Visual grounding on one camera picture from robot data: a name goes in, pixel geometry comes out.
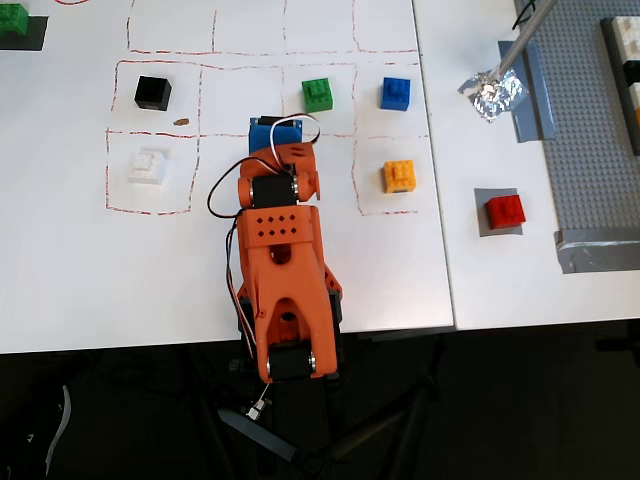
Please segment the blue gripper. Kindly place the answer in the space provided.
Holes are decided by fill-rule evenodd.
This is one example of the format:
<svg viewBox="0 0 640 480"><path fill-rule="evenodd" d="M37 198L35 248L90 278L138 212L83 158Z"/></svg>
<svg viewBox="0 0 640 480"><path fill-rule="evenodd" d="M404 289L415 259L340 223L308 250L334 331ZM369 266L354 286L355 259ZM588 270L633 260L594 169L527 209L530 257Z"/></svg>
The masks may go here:
<svg viewBox="0 0 640 480"><path fill-rule="evenodd" d="M280 117L261 116L250 119L248 132L249 152L255 153L270 146L270 131ZM274 144L292 144L302 142L302 121L287 120L278 124L274 130Z"/></svg>

